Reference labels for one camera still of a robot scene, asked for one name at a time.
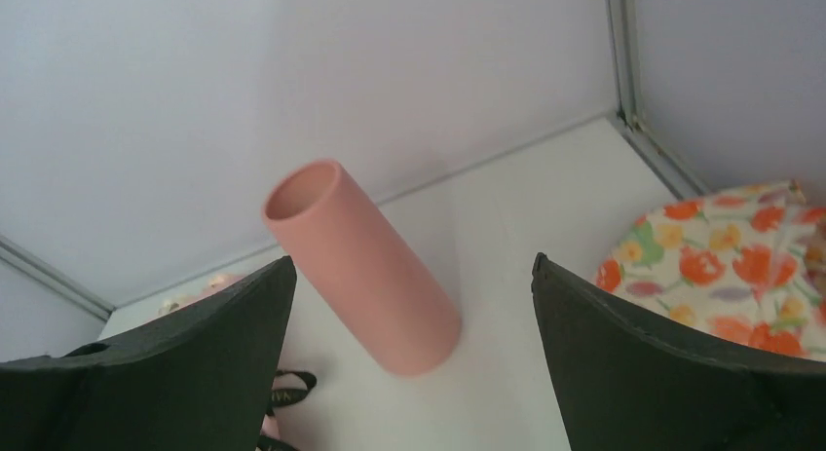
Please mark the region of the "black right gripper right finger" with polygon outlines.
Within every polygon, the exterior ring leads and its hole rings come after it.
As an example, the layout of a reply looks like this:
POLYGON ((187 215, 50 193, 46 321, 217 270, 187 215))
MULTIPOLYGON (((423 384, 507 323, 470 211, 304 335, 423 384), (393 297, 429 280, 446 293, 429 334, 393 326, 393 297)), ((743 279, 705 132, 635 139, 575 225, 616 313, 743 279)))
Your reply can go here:
POLYGON ((532 293, 574 450, 821 450, 825 366, 714 337, 538 254, 532 293))

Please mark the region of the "pink purple wrapping paper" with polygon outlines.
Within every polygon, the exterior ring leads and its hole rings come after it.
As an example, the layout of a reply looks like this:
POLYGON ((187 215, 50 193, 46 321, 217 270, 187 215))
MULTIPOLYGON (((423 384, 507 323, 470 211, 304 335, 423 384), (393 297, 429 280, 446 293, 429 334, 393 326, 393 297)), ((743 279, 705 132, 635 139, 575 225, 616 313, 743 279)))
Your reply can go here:
MULTIPOLYGON (((234 274, 219 274, 213 277, 201 292, 196 294, 177 295, 163 302, 161 308, 158 310, 157 317, 164 317, 174 311, 192 305, 204 298, 207 298, 230 285, 242 280, 244 275, 234 274)), ((268 438, 280 439, 279 426, 275 418, 264 416, 261 432, 268 438)))

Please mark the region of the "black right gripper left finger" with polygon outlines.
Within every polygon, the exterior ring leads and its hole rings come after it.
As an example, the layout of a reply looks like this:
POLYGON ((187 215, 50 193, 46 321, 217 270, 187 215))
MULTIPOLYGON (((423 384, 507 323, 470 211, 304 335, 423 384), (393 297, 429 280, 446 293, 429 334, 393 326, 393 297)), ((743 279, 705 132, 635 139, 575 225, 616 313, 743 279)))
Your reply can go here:
POLYGON ((252 450, 297 282, 283 257, 63 357, 1 366, 5 450, 252 450))

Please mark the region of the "black ribbon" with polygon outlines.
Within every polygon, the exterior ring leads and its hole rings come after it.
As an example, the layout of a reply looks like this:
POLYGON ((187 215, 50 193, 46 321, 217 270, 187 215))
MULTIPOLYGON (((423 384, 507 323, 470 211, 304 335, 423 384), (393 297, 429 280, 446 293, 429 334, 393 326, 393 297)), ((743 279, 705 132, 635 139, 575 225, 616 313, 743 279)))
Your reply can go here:
POLYGON ((297 448, 281 439, 276 419, 279 409, 302 402, 318 384, 316 375, 302 370, 278 370, 270 391, 268 405, 262 421, 256 450, 260 451, 297 451, 297 448), (280 386, 279 379, 285 376, 297 378, 301 386, 280 386))

